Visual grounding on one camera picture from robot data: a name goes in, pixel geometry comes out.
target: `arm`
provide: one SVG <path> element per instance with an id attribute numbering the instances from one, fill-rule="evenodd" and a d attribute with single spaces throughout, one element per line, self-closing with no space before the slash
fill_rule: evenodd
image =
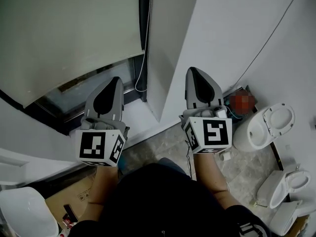
<path id="1" fill-rule="evenodd" d="M 229 192 L 225 177 L 219 170 L 213 154 L 194 154 L 194 166 L 197 181 L 213 193 L 224 209 L 240 204 Z"/>
<path id="2" fill-rule="evenodd" d="M 92 184 L 88 205 L 79 221 L 98 221 L 105 201 L 115 190 L 118 184 L 117 167 L 97 167 L 94 182 Z"/>

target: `white wall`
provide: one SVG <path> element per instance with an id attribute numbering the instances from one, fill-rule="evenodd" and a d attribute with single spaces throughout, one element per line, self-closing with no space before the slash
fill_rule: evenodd
<path id="1" fill-rule="evenodd" d="M 316 190 L 316 0 L 295 0 L 288 12 L 242 83 L 249 84 L 259 108 L 292 106 L 295 124 L 275 140 L 276 148 L 283 162 L 294 158 L 311 173 L 310 188 Z M 315 231 L 313 213 L 306 236 Z"/>
<path id="2" fill-rule="evenodd" d="M 207 72 L 223 92 L 260 50 L 290 0 L 197 0 L 162 113 L 176 120 L 186 108 L 185 74 Z"/>
<path id="3" fill-rule="evenodd" d="M 76 161 L 69 136 L 38 122 L 0 99 L 0 149 L 52 160 Z"/>
<path id="4" fill-rule="evenodd" d="M 160 120 L 196 0 L 153 0 L 148 104 Z"/>

